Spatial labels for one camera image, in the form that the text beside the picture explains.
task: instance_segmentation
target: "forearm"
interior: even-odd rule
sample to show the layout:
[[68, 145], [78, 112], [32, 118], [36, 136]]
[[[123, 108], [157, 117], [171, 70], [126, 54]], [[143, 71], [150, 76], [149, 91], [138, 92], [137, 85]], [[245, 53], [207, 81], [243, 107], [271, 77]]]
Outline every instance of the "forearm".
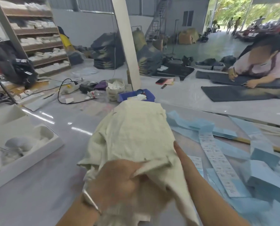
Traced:
[[271, 83], [274, 80], [275, 80], [275, 78], [273, 76], [268, 75], [268, 76], [258, 79], [257, 82], [258, 82], [258, 84]]
[[80, 195], [56, 226], [93, 226], [98, 217], [99, 213], [97, 210], [84, 203]]
[[237, 212], [199, 174], [191, 159], [183, 152], [176, 151], [185, 174], [191, 198], [204, 226], [249, 226]]

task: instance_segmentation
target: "staircase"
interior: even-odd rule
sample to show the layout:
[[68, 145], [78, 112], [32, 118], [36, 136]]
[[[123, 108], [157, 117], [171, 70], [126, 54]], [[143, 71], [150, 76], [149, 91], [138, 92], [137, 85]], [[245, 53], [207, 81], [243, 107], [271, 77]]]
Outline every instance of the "staircase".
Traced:
[[158, 4], [157, 11], [153, 17], [153, 21], [151, 22], [147, 32], [145, 33], [146, 42], [150, 43], [153, 41], [155, 36], [159, 36], [160, 33], [165, 33], [165, 25], [166, 25], [166, 14], [167, 9], [171, 0], [161, 0]]

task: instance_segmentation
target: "bracelet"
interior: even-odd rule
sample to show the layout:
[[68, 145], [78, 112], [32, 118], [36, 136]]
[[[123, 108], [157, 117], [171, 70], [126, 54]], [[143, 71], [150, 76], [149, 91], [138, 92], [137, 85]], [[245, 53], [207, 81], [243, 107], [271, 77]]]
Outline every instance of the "bracelet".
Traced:
[[100, 211], [100, 209], [98, 208], [98, 206], [96, 205], [96, 203], [93, 201], [93, 199], [91, 198], [91, 196], [88, 194], [86, 189], [82, 190], [82, 193], [84, 194], [84, 197], [87, 201], [87, 203], [89, 203], [90, 205], [94, 206], [94, 208], [97, 210], [97, 212], [102, 215], [102, 212]]

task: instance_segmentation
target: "smartphone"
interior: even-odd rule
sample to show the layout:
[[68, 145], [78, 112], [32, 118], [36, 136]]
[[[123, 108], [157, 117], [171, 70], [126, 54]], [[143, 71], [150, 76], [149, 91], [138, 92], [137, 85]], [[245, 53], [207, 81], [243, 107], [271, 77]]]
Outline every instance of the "smartphone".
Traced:
[[158, 81], [156, 81], [156, 84], [158, 85], [164, 85], [164, 83], [167, 81], [167, 78], [160, 78]]

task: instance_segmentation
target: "left hand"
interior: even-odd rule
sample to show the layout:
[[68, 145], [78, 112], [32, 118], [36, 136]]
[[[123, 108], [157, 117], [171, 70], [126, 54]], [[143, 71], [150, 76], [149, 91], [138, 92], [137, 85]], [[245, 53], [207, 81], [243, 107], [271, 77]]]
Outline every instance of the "left hand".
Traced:
[[125, 159], [108, 161], [90, 182], [87, 192], [101, 211], [132, 197], [139, 186], [140, 176], [132, 178], [142, 163]]
[[244, 86], [254, 89], [258, 84], [259, 84], [258, 79], [252, 79], [252, 80], [247, 81], [244, 84]]

